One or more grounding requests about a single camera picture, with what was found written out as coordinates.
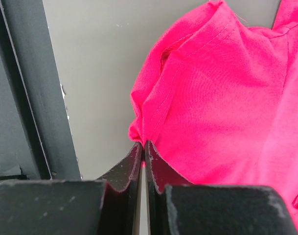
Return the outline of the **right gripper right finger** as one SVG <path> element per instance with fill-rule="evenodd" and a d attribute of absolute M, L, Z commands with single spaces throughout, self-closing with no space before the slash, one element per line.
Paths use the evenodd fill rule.
<path fill-rule="evenodd" d="M 296 235 L 279 194 L 265 186 L 196 185 L 145 144 L 151 235 Z"/>

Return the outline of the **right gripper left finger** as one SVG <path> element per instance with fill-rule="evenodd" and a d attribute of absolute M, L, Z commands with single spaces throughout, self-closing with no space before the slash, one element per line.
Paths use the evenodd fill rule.
<path fill-rule="evenodd" d="M 137 235 L 142 146 L 92 181 L 0 177 L 0 235 Z"/>

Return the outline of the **pink t shirt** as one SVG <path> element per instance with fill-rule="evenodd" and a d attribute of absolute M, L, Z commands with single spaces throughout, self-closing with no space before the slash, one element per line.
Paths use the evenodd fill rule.
<path fill-rule="evenodd" d="M 195 184 L 266 185 L 298 230 L 298 0 L 272 28 L 245 27 L 223 0 L 178 19 L 131 91 L 132 141 L 152 141 Z"/>

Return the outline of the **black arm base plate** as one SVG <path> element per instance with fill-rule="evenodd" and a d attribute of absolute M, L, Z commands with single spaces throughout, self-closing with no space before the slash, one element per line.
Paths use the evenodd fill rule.
<path fill-rule="evenodd" d="M 40 0 L 0 0 L 0 181 L 8 179 L 81 179 Z"/>

